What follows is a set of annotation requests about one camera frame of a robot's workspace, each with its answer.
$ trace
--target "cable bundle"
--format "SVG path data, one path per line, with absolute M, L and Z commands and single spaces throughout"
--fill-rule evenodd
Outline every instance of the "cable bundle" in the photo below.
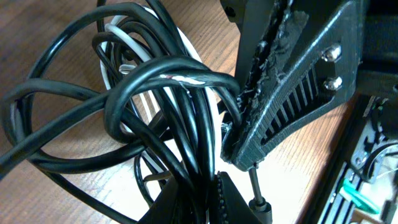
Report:
M 206 195 L 215 175 L 215 151 L 221 151 L 221 121 L 213 91 L 223 101 L 235 127 L 241 123 L 236 103 L 239 85 L 228 74 L 212 72 L 188 39 L 175 26 L 163 5 L 147 0 L 151 9 L 126 2 L 97 7 L 68 27 L 38 59 L 26 82 L 2 99 L 1 122 L 14 146 L 0 157 L 0 180 L 27 159 L 55 183 L 97 211 L 121 223 L 135 223 L 71 184 L 61 174 L 82 174 L 115 166 L 134 158 L 134 172 L 142 195 L 153 203 L 144 182 L 160 180 L 161 187 L 171 175 L 191 201 L 193 222 L 205 222 Z M 105 17 L 114 16 L 104 26 Z M 54 56 L 80 30 L 97 22 L 92 46 L 101 60 L 107 88 L 98 93 L 65 82 L 42 77 Z M 134 33 L 146 44 L 132 38 Z M 148 125 L 143 122 L 132 96 L 149 91 L 160 111 Z M 39 130 L 32 131 L 34 93 L 67 96 L 82 103 Z M 85 159 L 62 159 L 46 154 L 41 147 L 91 114 L 104 110 L 104 127 L 115 140 L 126 145 L 115 151 Z M 180 162 L 165 145 L 174 139 L 182 156 Z M 140 158 L 153 175 L 142 178 Z

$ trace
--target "brown wooden floor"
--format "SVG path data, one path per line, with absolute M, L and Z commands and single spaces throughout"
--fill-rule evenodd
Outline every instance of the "brown wooden floor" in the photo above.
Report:
M 36 59 L 66 25 L 92 10 L 95 1 L 0 2 L 0 96 L 25 80 Z M 239 31 L 222 11 L 219 0 L 166 0 L 176 24 L 192 41 L 204 64 L 212 70 L 234 73 Z M 84 29 L 61 51 L 46 77 L 104 91 L 99 60 L 91 48 L 95 26 Z M 39 128 L 78 102 L 38 94 L 33 125 Z M 273 208 L 274 223 L 294 223 L 327 165 L 341 133 L 340 106 L 288 137 L 261 163 L 262 192 Z M 11 148 L 0 131 L 0 154 Z M 53 140 L 44 149 L 66 158 L 102 154 L 119 146 L 103 129 L 102 114 L 96 114 Z M 101 172 L 67 175 L 74 184 L 107 205 L 134 215 L 132 162 Z M 23 162 L 0 182 L 0 223 L 111 223 L 53 184 Z

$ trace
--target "teal plastic object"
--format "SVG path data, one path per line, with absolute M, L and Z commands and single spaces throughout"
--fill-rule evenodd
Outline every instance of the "teal plastic object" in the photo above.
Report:
M 344 179 L 344 181 L 340 183 L 339 194 L 343 196 L 345 200 L 353 202 L 356 205 L 356 208 L 362 211 L 369 212 L 371 214 L 380 213 L 381 209 L 366 196 L 359 193 L 348 179 Z

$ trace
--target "wood grain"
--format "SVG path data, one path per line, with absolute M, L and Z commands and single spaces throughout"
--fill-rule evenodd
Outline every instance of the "wood grain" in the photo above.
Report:
M 176 24 L 212 70 L 234 73 L 239 31 L 230 23 L 218 0 L 164 1 Z M 2 1 L 0 3 L 0 96 L 25 80 L 36 59 L 67 24 L 92 10 L 95 1 Z M 97 56 L 91 49 L 92 24 L 76 35 L 57 55 L 46 77 L 104 91 Z M 38 94 L 33 126 L 41 127 L 77 105 L 75 100 Z M 341 106 L 288 137 L 260 164 L 259 179 L 273 207 L 274 223 L 294 223 L 316 186 L 335 141 L 341 133 Z M 116 149 L 103 129 L 101 113 L 75 126 L 44 147 L 65 158 L 99 155 Z M 0 131 L 0 154 L 10 150 Z M 232 166 L 231 176 L 246 200 L 252 197 L 249 177 Z M 139 219 L 132 161 L 84 175 L 67 175 L 74 184 L 112 208 Z M 0 182 L 0 223 L 111 223 L 48 178 L 23 162 Z

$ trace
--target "wooden table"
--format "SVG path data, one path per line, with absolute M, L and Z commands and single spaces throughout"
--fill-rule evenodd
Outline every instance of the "wooden table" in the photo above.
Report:
M 176 24 L 212 70 L 234 73 L 239 31 L 219 0 L 164 1 Z M 30 68 L 66 25 L 92 10 L 95 1 L 0 2 L 0 96 L 25 80 Z M 99 60 L 91 48 L 95 25 L 81 31 L 51 64 L 46 77 L 104 91 Z M 37 94 L 33 126 L 41 127 L 77 105 L 60 96 Z M 260 164 L 262 193 L 272 204 L 274 223 L 294 223 L 327 165 L 341 133 L 347 105 L 329 112 L 288 137 Z M 0 154 L 11 148 L 0 131 Z M 45 151 L 66 158 L 99 155 L 120 146 L 103 128 L 101 113 L 47 144 Z M 245 199 L 252 197 L 246 173 L 235 168 L 233 180 Z M 132 161 L 90 174 L 66 175 L 74 184 L 132 218 L 143 213 L 136 202 Z M 110 223 L 108 217 L 81 203 L 52 183 L 28 162 L 0 182 L 0 223 Z

